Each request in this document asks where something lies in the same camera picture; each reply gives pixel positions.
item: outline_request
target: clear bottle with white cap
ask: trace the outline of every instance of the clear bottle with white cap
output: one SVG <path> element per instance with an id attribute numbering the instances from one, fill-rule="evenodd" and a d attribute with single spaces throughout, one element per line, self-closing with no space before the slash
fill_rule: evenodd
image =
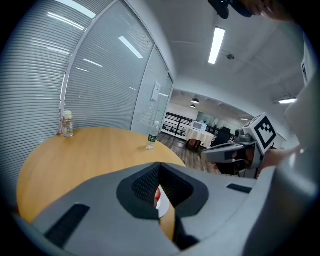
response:
<path id="1" fill-rule="evenodd" d="M 150 134 L 149 134 L 149 137 L 148 137 L 148 141 L 147 141 L 147 144 L 146 144 L 146 149 L 147 150 L 152 150 L 155 146 L 155 143 L 156 143 L 156 139 L 157 139 L 157 136 L 159 134 L 159 130 L 160 130 L 160 124 L 158 121 L 155 121 L 154 122 L 154 125 L 150 131 Z"/>
<path id="2" fill-rule="evenodd" d="M 62 130 L 64 137 L 72 137 L 74 135 L 73 117 L 70 110 L 63 113 Z"/>

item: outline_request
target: glass jar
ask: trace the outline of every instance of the glass jar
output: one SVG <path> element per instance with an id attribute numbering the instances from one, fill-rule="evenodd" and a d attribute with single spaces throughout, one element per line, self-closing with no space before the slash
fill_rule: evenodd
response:
<path id="1" fill-rule="evenodd" d="M 74 126 L 72 121 L 72 112 L 64 111 L 62 118 L 62 128 L 64 137 L 72 137 L 74 135 Z"/>

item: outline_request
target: white tablecloth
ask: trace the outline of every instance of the white tablecloth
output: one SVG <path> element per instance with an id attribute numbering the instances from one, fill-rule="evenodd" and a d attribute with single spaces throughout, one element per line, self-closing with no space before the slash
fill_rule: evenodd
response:
<path id="1" fill-rule="evenodd" d="M 199 131 L 190 127 L 186 128 L 185 137 L 186 141 L 192 139 L 201 141 L 205 148 L 210 148 L 211 142 L 215 138 L 215 136 L 212 133 L 209 133 L 207 131 Z"/>

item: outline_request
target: black camera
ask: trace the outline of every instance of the black camera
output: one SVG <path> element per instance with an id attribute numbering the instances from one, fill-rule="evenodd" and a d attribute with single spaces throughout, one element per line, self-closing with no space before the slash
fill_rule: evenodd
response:
<path id="1" fill-rule="evenodd" d="M 252 16 L 252 14 L 239 0 L 208 0 L 208 2 L 224 20 L 229 17 L 229 5 L 244 17 L 250 18 Z"/>

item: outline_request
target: round wooden table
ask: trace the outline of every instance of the round wooden table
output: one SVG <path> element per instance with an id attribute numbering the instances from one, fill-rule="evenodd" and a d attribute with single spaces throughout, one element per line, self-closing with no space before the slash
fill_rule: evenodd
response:
<path id="1" fill-rule="evenodd" d="M 110 127 L 74 130 L 71 138 L 56 135 L 39 145 L 25 161 L 17 185 L 20 215 L 29 223 L 48 205 L 81 183 L 99 175 L 153 162 L 185 166 L 168 147 L 157 141 L 146 149 L 148 137 Z M 172 205 L 160 225 L 172 239 Z"/>

